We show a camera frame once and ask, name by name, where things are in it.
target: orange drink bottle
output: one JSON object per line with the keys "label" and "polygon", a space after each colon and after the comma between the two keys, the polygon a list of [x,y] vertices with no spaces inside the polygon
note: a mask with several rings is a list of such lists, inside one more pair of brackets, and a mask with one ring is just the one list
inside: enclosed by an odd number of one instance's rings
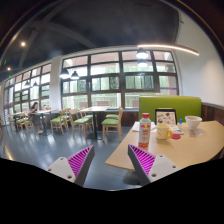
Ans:
{"label": "orange drink bottle", "polygon": [[147,147],[149,145],[151,120],[149,113],[143,113],[139,125],[139,140],[138,146]]}

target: glass window pane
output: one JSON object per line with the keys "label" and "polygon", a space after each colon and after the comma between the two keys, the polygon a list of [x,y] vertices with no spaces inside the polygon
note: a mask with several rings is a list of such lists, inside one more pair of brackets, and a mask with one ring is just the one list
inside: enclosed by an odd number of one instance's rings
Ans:
{"label": "glass window pane", "polygon": [[124,72],[153,72],[152,62],[147,61],[146,67],[138,66],[138,62],[124,62]]}
{"label": "glass window pane", "polygon": [[22,111],[29,111],[29,103],[22,103]]}
{"label": "glass window pane", "polygon": [[42,75],[41,76],[41,84],[50,82],[50,74]]}
{"label": "glass window pane", "polygon": [[109,90],[109,77],[101,78],[101,90]]}
{"label": "glass window pane", "polygon": [[41,67],[33,69],[32,70],[32,77],[40,75],[40,69],[41,69]]}
{"label": "glass window pane", "polygon": [[78,80],[78,92],[86,92],[86,80]]}
{"label": "glass window pane", "polygon": [[77,92],[77,81],[71,81],[70,82],[70,93],[76,93]]}
{"label": "glass window pane", "polygon": [[19,101],[20,101],[20,97],[16,97],[15,102],[19,102]]}
{"label": "glass window pane", "polygon": [[63,82],[63,93],[69,93],[69,82]]}
{"label": "glass window pane", "polygon": [[42,74],[51,71],[51,64],[43,66]]}
{"label": "glass window pane", "polygon": [[26,79],[29,79],[29,78],[30,78],[30,71],[25,72],[25,73],[23,74],[23,80],[26,80]]}
{"label": "glass window pane", "polygon": [[9,80],[5,82],[5,88],[9,86]]}
{"label": "glass window pane", "polygon": [[[150,60],[151,59],[151,55],[149,51],[146,51],[148,53],[148,57],[146,58],[146,60]],[[125,51],[122,52],[122,59],[123,61],[125,60],[138,60],[138,58],[136,57],[137,51]]]}
{"label": "glass window pane", "polygon": [[159,76],[160,93],[162,95],[177,95],[176,78],[172,76]]}
{"label": "glass window pane", "polygon": [[121,94],[120,93],[107,93],[107,94],[92,94],[91,95],[92,106],[111,106],[118,108],[121,106]]}
{"label": "glass window pane", "polygon": [[25,83],[26,83],[26,82],[27,82],[27,80],[22,82],[22,89],[27,89],[27,88],[30,87],[30,86],[25,86]]}
{"label": "glass window pane", "polygon": [[41,89],[42,89],[42,91],[43,91],[43,90],[49,90],[49,85],[42,86]]}
{"label": "glass window pane", "polygon": [[125,93],[125,108],[138,108],[140,95],[156,95],[151,92]]}
{"label": "glass window pane", "polygon": [[21,90],[21,82],[15,84],[15,92],[16,92],[16,91],[20,91],[20,90]]}
{"label": "glass window pane", "polygon": [[145,76],[145,81],[143,83],[144,83],[144,89],[153,89],[154,88],[153,76],[152,75]]}
{"label": "glass window pane", "polygon": [[119,73],[119,63],[100,64],[91,66],[91,75]]}
{"label": "glass window pane", "polygon": [[134,76],[126,76],[125,77],[126,89],[134,89],[135,88],[135,77]]}
{"label": "glass window pane", "polygon": [[157,72],[172,72],[175,73],[175,67],[173,63],[156,62]]}
{"label": "glass window pane", "polygon": [[21,109],[20,109],[20,104],[15,104],[14,106],[15,110],[16,110],[16,113],[20,112]]}
{"label": "glass window pane", "polygon": [[43,100],[41,100],[41,107],[43,107],[43,106],[47,106],[47,107],[50,107],[50,101],[49,101],[49,99],[43,99]]}
{"label": "glass window pane", "polygon": [[22,81],[22,75],[16,76],[16,83]]}
{"label": "glass window pane", "polygon": [[87,59],[88,59],[88,56],[66,59],[64,60],[63,68],[78,66],[78,65],[86,65]]}
{"label": "glass window pane", "polygon": [[40,84],[40,77],[36,77],[36,78],[33,78],[31,79],[31,86],[33,86],[34,83],[37,83],[37,85]]}
{"label": "glass window pane", "polygon": [[31,88],[30,89],[30,100],[39,98],[39,88]]}
{"label": "glass window pane", "polygon": [[41,95],[42,95],[42,96],[49,96],[49,91],[43,91],[43,92],[41,93]]}
{"label": "glass window pane", "polygon": [[22,100],[28,100],[28,96],[22,96]]}
{"label": "glass window pane", "polygon": [[119,61],[118,52],[91,55],[91,64],[106,61]]}
{"label": "glass window pane", "polygon": [[9,80],[9,85],[13,85],[14,82],[15,82],[15,78],[10,79],[10,80]]}
{"label": "glass window pane", "polygon": [[100,78],[92,79],[92,91],[100,90]]}
{"label": "glass window pane", "polygon": [[173,61],[172,54],[170,52],[153,51],[155,60]]}
{"label": "glass window pane", "polygon": [[110,88],[119,89],[119,77],[110,77]]}
{"label": "glass window pane", "polygon": [[76,67],[76,68],[69,68],[67,69],[70,76],[72,76],[72,73],[76,71],[78,73],[78,76],[87,76],[87,66],[83,67]]}
{"label": "glass window pane", "polygon": [[63,97],[63,109],[80,109],[88,107],[87,95],[66,96]]}

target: table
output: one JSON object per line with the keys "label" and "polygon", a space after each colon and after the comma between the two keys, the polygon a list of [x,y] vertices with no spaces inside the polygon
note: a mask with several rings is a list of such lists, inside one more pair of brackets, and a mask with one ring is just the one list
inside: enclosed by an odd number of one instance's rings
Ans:
{"label": "table", "polygon": [[88,107],[88,108],[80,110],[81,112],[92,112],[93,113],[94,135],[93,134],[88,135],[88,137],[87,137],[88,139],[102,140],[102,136],[97,137],[95,113],[96,112],[105,112],[109,108],[110,108],[110,106],[94,106],[94,107]]}
{"label": "table", "polygon": [[42,122],[43,122],[43,126],[44,126],[44,131],[43,131],[43,133],[41,134],[41,135],[44,135],[44,136],[47,136],[47,135],[49,135],[51,132],[49,132],[49,133],[47,133],[47,129],[46,129],[46,124],[45,124],[45,121],[44,121],[44,114],[46,114],[46,113],[50,113],[50,116],[51,116],[51,112],[52,111],[56,111],[56,110],[58,110],[58,109],[51,109],[51,110],[38,110],[38,111],[36,111],[35,113],[31,113],[31,114],[40,114],[41,115],[41,117],[42,117]]}
{"label": "table", "polygon": [[[156,132],[150,133],[148,147],[142,148],[154,155],[164,154],[180,168],[207,162],[224,150],[224,126],[217,121],[201,122],[197,128],[203,135],[196,138],[189,136],[189,128],[182,124],[184,135],[181,139],[161,140],[156,138]],[[126,170],[135,170],[128,156],[128,144],[138,146],[139,132],[131,128],[124,140],[106,160],[106,164]]]}

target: white wall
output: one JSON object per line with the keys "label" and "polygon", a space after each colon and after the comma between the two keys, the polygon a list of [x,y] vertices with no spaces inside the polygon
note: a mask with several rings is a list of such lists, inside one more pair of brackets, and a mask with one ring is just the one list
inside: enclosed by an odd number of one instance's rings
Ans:
{"label": "white wall", "polygon": [[184,24],[180,23],[176,44],[193,48],[200,54],[175,51],[180,69],[180,93],[224,106],[224,68],[218,52],[205,32],[185,13],[178,11]]}

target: gray floor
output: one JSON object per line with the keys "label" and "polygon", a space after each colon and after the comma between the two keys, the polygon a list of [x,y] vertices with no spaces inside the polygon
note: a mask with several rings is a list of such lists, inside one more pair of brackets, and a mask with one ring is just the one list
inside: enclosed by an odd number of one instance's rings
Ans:
{"label": "gray floor", "polygon": [[[129,132],[130,126],[123,126],[122,139]],[[29,132],[4,126],[0,145],[1,158],[18,161],[46,169],[58,157],[69,157],[79,150],[94,145],[95,156],[91,163],[84,188],[101,190],[123,190],[141,187],[135,172],[115,168],[105,164],[105,161],[120,144],[117,133],[109,133],[102,140],[85,140],[82,132],[75,131],[72,136],[72,128],[64,132],[64,136],[58,131],[54,136],[34,135],[32,128]]]}

